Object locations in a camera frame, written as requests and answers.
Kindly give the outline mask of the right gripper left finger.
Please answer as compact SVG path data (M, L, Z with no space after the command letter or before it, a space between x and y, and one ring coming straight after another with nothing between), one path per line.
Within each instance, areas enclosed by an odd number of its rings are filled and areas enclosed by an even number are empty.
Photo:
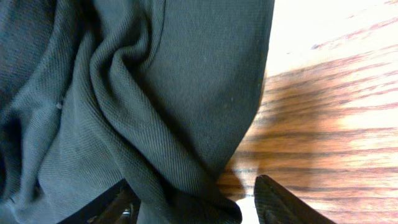
M121 180L60 224L137 223L141 200L125 180Z

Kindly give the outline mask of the black t-shirt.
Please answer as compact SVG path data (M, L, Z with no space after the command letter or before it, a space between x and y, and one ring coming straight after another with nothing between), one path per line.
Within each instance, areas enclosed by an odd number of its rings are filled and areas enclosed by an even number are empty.
M125 180L139 223L240 223L216 182L259 107L273 1L2 1L1 222Z

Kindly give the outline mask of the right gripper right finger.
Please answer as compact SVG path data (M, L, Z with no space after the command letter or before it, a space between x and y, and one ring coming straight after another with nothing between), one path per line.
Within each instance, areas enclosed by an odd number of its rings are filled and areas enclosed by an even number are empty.
M267 175L256 177L254 203L260 224L335 224Z

